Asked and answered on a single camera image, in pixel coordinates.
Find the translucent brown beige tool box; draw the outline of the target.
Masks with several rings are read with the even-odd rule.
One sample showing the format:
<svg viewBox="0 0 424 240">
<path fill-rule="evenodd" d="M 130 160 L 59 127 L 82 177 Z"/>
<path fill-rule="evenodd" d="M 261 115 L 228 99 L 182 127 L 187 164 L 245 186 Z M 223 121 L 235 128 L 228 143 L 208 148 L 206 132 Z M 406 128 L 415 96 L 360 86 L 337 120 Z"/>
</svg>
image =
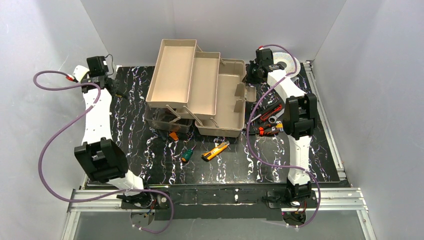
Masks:
<svg viewBox="0 0 424 240">
<path fill-rule="evenodd" d="M 145 118 L 155 130 L 237 138 L 256 88 L 245 83 L 246 64 L 203 51 L 195 39 L 163 39 L 146 95 Z"/>
</svg>

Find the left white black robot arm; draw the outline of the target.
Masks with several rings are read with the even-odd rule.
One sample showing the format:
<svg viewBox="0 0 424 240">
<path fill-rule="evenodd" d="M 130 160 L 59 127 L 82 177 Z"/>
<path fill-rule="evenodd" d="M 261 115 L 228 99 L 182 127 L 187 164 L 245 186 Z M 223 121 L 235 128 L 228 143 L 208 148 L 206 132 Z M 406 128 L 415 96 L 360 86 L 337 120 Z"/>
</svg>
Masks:
<svg viewBox="0 0 424 240">
<path fill-rule="evenodd" d="M 109 77 L 105 56 L 86 59 L 88 67 L 77 66 L 76 80 L 83 84 L 81 91 L 85 108 L 85 131 L 80 146 L 74 148 L 74 156 L 91 181 L 113 185 L 126 192 L 118 199 L 138 208 L 153 208 L 151 192 L 136 192 L 144 188 L 144 181 L 129 169 L 126 154 L 113 141 L 110 106 L 116 92 L 115 81 Z"/>
</svg>

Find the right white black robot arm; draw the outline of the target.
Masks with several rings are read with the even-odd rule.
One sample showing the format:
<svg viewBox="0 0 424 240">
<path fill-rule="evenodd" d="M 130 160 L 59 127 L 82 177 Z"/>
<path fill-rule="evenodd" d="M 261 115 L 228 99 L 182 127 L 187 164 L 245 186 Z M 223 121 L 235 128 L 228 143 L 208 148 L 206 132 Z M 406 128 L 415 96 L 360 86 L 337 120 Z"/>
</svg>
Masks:
<svg viewBox="0 0 424 240">
<path fill-rule="evenodd" d="M 289 172 L 286 189 L 280 201 L 303 202 L 311 197 L 313 179 L 309 172 L 310 145 L 314 130 L 318 125 L 317 96 L 306 93 L 292 80 L 284 67 L 274 62 L 270 45 L 258 47 L 256 58 L 250 62 L 245 80 L 249 83 L 266 82 L 285 102 L 282 114 L 282 127 L 289 140 Z"/>
</svg>

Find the red black cutter tool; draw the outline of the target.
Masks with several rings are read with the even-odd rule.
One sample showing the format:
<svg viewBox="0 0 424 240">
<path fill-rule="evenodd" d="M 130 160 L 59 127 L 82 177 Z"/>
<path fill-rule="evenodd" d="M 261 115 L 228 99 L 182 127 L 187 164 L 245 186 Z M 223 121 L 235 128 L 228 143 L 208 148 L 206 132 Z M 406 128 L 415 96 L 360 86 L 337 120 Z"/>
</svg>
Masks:
<svg viewBox="0 0 424 240">
<path fill-rule="evenodd" d="M 283 105 L 281 103 L 275 103 L 274 105 L 268 107 L 267 109 L 261 112 L 261 116 L 259 117 L 259 122 L 262 123 L 267 121 L 270 117 L 279 113 L 282 109 L 283 109 Z"/>
</svg>

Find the orange black scraper tool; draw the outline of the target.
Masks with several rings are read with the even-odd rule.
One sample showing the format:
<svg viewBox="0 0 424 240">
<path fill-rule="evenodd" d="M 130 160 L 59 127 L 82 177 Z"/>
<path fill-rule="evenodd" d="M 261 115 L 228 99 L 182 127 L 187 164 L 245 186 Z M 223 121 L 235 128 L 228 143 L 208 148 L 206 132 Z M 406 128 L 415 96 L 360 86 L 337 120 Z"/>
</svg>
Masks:
<svg viewBox="0 0 424 240">
<path fill-rule="evenodd" d="M 161 131 L 161 136 L 164 141 L 177 142 L 179 137 L 176 132 Z"/>
</svg>

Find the silver wrench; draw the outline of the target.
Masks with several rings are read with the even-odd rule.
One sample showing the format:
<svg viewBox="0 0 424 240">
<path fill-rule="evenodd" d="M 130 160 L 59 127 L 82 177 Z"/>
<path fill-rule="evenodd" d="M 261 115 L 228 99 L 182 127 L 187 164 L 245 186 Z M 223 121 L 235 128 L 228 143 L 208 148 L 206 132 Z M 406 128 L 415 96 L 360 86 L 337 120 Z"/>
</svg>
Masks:
<svg viewBox="0 0 424 240">
<path fill-rule="evenodd" d="M 279 118 L 279 117 L 280 117 L 283 113 L 284 113 L 284 109 L 282 109 L 280 112 L 278 112 L 278 113 L 277 113 L 277 114 L 275 114 L 274 116 L 276 116 L 277 118 Z M 254 117 L 254 118 L 252 119 L 251 123 L 253 124 L 253 122 L 254 122 L 255 120 L 258 120 L 258 122 L 259 122 L 259 123 L 261 123 L 261 122 L 259 121 L 260 116 L 261 116 L 261 114 L 259 114 L 259 115 L 257 115 L 256 117 Z"/>
</svg>

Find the orange black pliers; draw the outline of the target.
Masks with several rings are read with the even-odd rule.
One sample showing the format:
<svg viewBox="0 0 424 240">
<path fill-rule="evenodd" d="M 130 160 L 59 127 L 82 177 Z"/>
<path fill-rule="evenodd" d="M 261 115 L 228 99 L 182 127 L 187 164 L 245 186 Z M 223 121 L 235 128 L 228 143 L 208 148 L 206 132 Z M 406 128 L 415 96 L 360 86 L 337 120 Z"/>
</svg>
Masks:
<svg viewBox="0 0 424 240">
<path fill-rule="evenodd" d="M 249 132 L 247 132 L 248 136 L 257 135 L 260 137 L 270 137 L 278 135 L 283 132 L 283 124 L 281 121 L 277 121 L 274 123 L 262 124 L 257 127 L 254 127 Z"/>
</svg>

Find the black marbled table mat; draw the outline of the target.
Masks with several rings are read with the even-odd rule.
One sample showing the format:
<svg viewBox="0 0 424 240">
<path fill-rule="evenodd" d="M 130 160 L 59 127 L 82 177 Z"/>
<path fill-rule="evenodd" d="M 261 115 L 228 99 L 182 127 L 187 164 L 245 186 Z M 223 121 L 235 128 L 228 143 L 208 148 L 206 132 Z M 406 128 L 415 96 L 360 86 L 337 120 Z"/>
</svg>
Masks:
<svg viewBox="0 0 424 240">
<path fill-rule="evenodd" d="M 120 67 L 116 79 L 128 99 L 111 103 L 112 138 L 124 151 L 130 170 L 149 185 L 200 185 L 283 183 L 290 161 L 286 134 L 246 136 L 229 139 L 229 146 L 209 162 L 201 155 L 225 142 L 224 137 L 203 136 L 195 126 L 178 135 L 176 142 L 164 141 L 144 115 L 154 68 Z M 188 163 L 182 154 L 196 145 Z"/>
</svg>

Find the yellow black utility knife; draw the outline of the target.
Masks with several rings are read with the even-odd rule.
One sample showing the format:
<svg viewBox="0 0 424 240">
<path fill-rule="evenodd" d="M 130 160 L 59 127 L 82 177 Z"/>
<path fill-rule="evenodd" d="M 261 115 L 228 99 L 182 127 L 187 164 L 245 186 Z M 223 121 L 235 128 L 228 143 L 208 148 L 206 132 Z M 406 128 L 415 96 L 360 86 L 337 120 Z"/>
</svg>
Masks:
<svg viewBox="0 0 424 240">
<path fill-rule="evenodd" d="M 201 155 L 201 159 L 205 162 L 210 162 L 213 158 L 219 155 L 222 151 L 224 151 L 230 145 L 229 141 L 225 141 L 220 145 L 213 148 L 211 151 L 204 153 Z"/>
</svg>

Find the green stubby screwdriver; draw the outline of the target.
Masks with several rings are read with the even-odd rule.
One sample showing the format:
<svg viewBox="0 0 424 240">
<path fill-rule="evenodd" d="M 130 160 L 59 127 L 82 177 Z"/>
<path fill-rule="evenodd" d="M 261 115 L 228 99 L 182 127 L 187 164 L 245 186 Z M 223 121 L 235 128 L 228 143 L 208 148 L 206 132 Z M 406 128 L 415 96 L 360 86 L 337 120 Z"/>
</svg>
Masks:
<svg viewBox="0 0 424 240">
<path fill-rule="evenodd" d="M 190 161 L 195 148 L 196 148 L 196 145 L 194 145 L 192 148 L 189 148 L 187 151 L 185 151 L 182 154 L 182 156 L 180 158 L 182 163 L 187 164 Z"/>
</svg>

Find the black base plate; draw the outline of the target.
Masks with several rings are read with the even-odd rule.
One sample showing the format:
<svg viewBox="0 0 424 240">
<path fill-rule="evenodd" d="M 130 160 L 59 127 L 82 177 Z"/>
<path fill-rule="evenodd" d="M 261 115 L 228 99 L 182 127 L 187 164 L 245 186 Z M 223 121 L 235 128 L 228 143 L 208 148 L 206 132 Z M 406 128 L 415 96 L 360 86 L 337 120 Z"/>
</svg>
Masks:
<svg viewBox="0 0 424 240">
<path fill-rule="evenodd" d="M 281 212 L 304 214 L 317 206 L 313 191 L 309 196 L 295 198 L 285 183 L 256 184 L 206 184 L 177 185 L 153 188 L 155 192 L 145 193 L 139 199 L 123 200 L 121 208 L 135 210 L 151 207 L 155 220 L 164 221 L 169 217 L 183 219 L 266 219 L 278 221 Z M 162 191 L 169 195 L 167 200 Z"/>
</svg>

